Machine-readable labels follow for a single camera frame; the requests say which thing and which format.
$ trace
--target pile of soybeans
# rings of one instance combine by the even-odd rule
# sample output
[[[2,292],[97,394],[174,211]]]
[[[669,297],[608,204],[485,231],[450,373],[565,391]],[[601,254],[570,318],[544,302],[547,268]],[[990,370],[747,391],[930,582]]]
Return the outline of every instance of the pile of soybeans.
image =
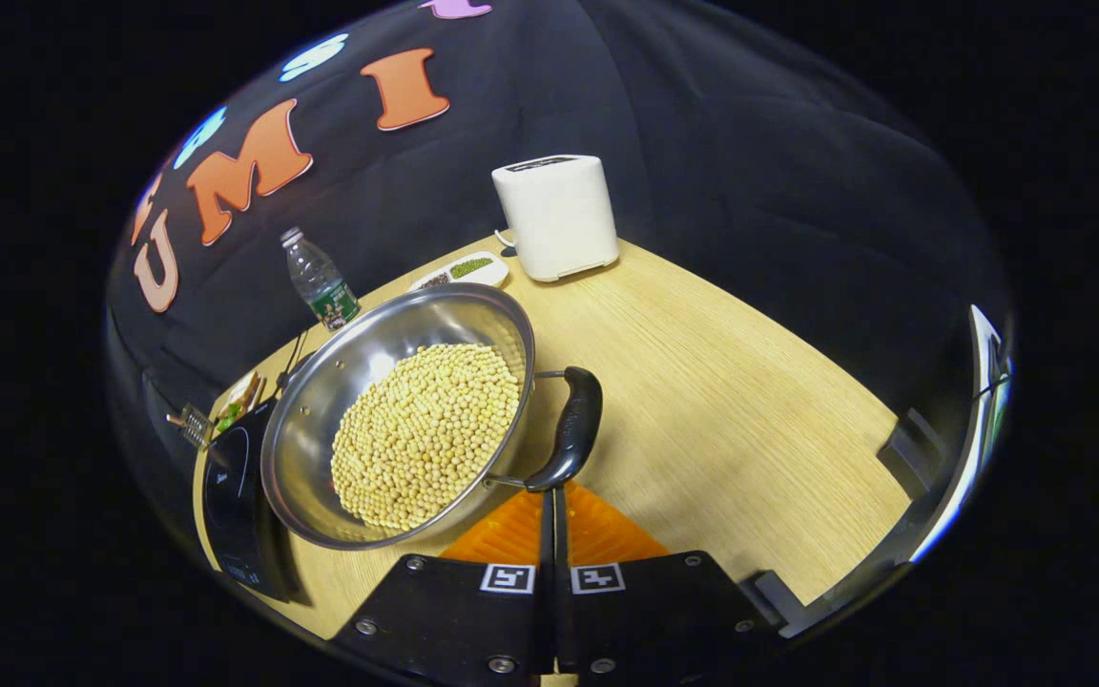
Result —
[[[488,464],[519,400],[497,348],[419,346],[342,417],[331,464],[342,508],[393,530],[426,522]]]

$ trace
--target white toaster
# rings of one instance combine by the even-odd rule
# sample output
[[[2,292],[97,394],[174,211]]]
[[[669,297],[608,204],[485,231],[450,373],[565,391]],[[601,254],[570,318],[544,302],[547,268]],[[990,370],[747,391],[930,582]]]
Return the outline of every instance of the white toaster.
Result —
[[[557,281],[619,259],[619,234],[599,157],[550,155],[489,175],[514,240],[502,242],[515,247],[529,277]]]

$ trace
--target screw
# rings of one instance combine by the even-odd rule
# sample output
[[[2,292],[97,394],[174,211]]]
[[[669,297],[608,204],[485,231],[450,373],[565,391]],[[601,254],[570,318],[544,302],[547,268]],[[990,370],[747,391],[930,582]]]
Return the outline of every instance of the screw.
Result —
[[[508,674],[515,669],[515,661],[508,656],[495,656],[489,660],[489,668],[495,673]]]

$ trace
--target bottle cap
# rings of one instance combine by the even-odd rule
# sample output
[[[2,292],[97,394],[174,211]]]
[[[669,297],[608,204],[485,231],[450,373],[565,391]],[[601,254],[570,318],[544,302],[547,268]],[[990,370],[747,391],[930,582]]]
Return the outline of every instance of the bottle cap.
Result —
[[[292,243],[299,241],[302,237],[304,237],[304,232],[302,232],[302,230],[298,226],[292,226],[291,229],[288,229],[287,231],[284,232],[282,239],[280,239],[280,241],[282,241],[284,248],[289,248],[291,247]]]

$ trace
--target green bottle label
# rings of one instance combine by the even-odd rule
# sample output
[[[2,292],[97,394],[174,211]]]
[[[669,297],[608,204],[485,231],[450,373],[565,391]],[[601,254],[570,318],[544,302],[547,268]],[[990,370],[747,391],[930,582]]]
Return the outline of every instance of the green bottle label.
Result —
[[[313,300],[313,312],[320,318],[324,329],[333,331],[345,326],[358,314],[358,301],[345,288],[345,282],[338,282],[333,290]]]

